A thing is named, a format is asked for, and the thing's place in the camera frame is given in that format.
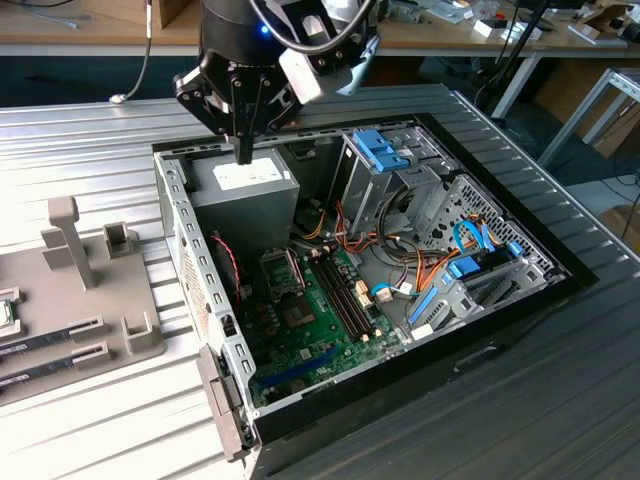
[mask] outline motherboard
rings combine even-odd
[[[243,303],[241,328],[257,368],[249,382],[256,407],[385,357],[402,344],[402,332],[373,303],[359,303],[362,281],[346,253],[290,258],[304,291],[273,301],[270,285],[298,282],[295,267],[288,273],[282,262],[272,262],[275,275],[261,271]]]

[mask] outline blue drive bay latch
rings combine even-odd
[[[398,155],[391,142],[385,140],[376,130],[355,132],[353,139],[379,172],[401,170],[411,166],[411,162]]]

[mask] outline ribbed metal surface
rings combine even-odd
[[[444,87],[365,89],[340,100],[309,106],[301,123],[432,113],[601,281],[499,359],[283,477],[622,478],[634,471],[636,259]],[[0,431],[11,432],[3,472],[29,479],[241,475],[240,464],[222,458],[200,386],[197,340],[162,240],[149,147],[206,134],[172,100],[0,110],[0,252],[39,243],[53,195],[76,195],[83,233],[126,219],[144,241],[168,344],[155,359],[0,409]]]

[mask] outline green circuit board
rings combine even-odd
[[[328,261],[351,287],[359,280],[344,252],[332,253]],[[253,295],[243,303],[241,329],[257,367],[249,382],[256,407],[383,357],[402,343],[392,322],[375,306],[361,309],[373,333],[350,336],[311,263],[307,257],[299,260],[306,284],[303,295],[272,303],[262,284],[266,282],[256,279]],[[350,293],[357,298],[355,289]]]

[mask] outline ram slot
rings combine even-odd
[[[333,264],[325,257],[313,262],[312,271],[329,297],[331,306],[338,314],[351,340],[359,340],[365,333],[371,333],[373,330],[371,323]]]

